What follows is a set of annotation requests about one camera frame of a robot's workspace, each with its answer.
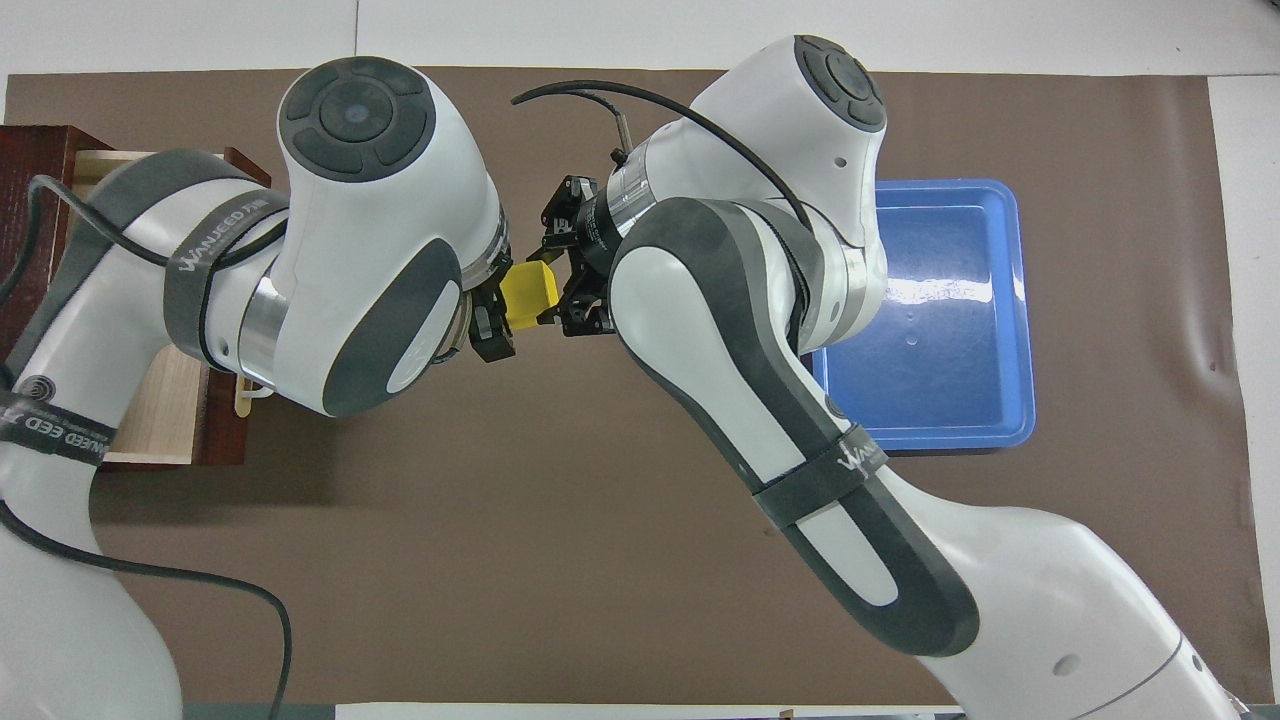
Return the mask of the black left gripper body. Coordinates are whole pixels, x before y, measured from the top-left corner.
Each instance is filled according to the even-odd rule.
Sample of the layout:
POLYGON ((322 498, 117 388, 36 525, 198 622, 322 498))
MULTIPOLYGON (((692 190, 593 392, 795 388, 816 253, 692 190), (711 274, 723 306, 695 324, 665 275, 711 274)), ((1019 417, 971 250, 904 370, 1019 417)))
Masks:
POLYGON ((472 304, 468 340, 476 354, 512 354, 513 337, 506 316, 506 299, 500 282, 508 269, 494 270, 477 287, 468 291, 472 304))

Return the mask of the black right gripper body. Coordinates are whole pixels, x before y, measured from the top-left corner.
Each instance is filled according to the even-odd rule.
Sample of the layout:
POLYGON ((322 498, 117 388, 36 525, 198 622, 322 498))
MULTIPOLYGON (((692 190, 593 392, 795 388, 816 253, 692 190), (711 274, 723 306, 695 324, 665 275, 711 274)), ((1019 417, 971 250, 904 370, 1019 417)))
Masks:
POLYGON ((585 176, 566 176, 541 211, 541 223, 572 225, 573 247, 570 259, 571 278, 600 278, 603 297, 596 306, 603 314, 603 334, 616 333, 611 316, 609 278, 617 250, 617 232, 612 225, 607 200, 596 192, 598 184, 585 176))

